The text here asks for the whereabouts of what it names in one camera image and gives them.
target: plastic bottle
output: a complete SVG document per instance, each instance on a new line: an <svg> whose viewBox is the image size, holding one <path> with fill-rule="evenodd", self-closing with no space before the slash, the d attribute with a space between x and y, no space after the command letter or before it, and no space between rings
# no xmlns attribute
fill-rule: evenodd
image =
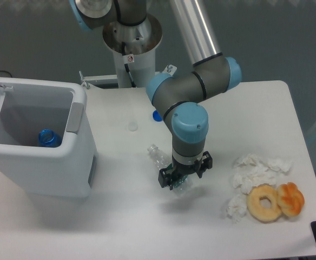
<svg viewBox="0 0 316 260"><path fill-rule="evenodd" d="M39 146L58 147L62 143L61 137L50 129L44 129L39 133Z"/></svg>
<svg viewBox="0 0 316 260"><path fill-rule="evenodd" d="M172 163L170 157L162 150L159 150L159 148L154 144L148 147L147 151L151 159L154 161L154 164L156 165L158 171L160 169L167 168ZM185 176L182 178L182 180L174 185L173 191L176 195L181 196L191 188L192 180L188 179L187 176Z"/></svg>
<svg viewBox="0 0 316 260"><path fill-rule="evenodd" d="M159 150L156 145L151 145L147 148L147 151L151 159L154 161L158 171L160 169L167 168L172 163L169 156L162 150Z"/></svg>

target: white trash bin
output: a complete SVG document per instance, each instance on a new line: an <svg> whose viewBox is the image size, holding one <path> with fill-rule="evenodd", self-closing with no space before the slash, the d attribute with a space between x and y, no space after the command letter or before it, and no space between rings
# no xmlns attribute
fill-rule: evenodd
<svg viewBox="0 0 316 260"><path fill-rule="evenodd" d="M0 171L27 192L88 196L97 150L86 103L78 84L0 78ZM39 147L46 128L60 146Z"/></svg>

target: metal bracket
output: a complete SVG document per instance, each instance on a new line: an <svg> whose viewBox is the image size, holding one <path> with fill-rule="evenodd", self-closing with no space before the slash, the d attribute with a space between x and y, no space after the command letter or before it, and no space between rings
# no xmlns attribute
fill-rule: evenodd
<svg viewBox="0 0 316 260"><path fill-rule="evenodd" d="M167 65L163 70L163 73L169 73L171 76L174 76L175 72L177 71L177 67L174 65Z"/></svg>
<svg viewBox="0 0 316 260"><path fill-rule="evenodd" d="M90 89L90 85L88 83L88 81L86 81L82 75L82 72L79 70L78 72L80 74L80 80L81 80L81 86L82 87L86 87L86 89Z"/></svg>
<svg viewBox="0 0 316 260"><path fill-rule="evenodd" d="M0 84L0 87L3 89L3 91L5 92L11 92L14 91L14 87L13 86L6 86L4 84Z"/></svg>
<svg viewBox="0 0 316 260"><path fill-rule="evenodd" d="M175 74L177 71L177 67L174 65L167 65L165 69L162 71L163 73L169 73L171 76ZM107 85L107 84L116 84L117 83L117 75L102 75L102 76L87 76L84 77L82 72L78 72L80 75L81 86L86 87L86 89L90 89L90 84L93 85Z"/></svg>

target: clear plastic bottle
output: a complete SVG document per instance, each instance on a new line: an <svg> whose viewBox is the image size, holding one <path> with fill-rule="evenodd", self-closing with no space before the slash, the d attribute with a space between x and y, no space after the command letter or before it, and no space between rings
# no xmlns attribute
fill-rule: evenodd
<svg viewBox="0 0 316 260"><path fill-rule="evenodd" d="M159 148L154 144L148 147L147 151L150 158L154 161L158 171L160 169L167 168L172 163L170 157L162 150L159 150ZM192 188L192 184L192 180L185 176L174 185L173 191L177 196L181 196Z"/></svg>
<svg viewBox="0 0 316 260"><path fill-rule="evenodd" d="M154 161L158 171L167 168L172 163L169 156L162 150L159 150L156 145L151 145L147 148L147 151L150 158Z"/></svg>

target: white table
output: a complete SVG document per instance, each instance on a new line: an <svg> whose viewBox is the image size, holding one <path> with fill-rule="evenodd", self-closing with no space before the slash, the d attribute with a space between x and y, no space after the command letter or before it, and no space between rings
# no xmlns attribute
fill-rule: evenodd
<svg viewBox="0 0 316 260"><path fill-rule="evenodd" d="M87 91L87 115L100 159L86 199L26 194L0 173L0 259L259 259L316 255L316 179L285 83L242 83L202 105L209 114L202 179L178 198L160 188L147 147L171 152L171 134L152 119L144 89ZM138 130L127 126L137 122ZM256 153L292 159L305 207L294 219L233 224L233 161Z"/></svg>

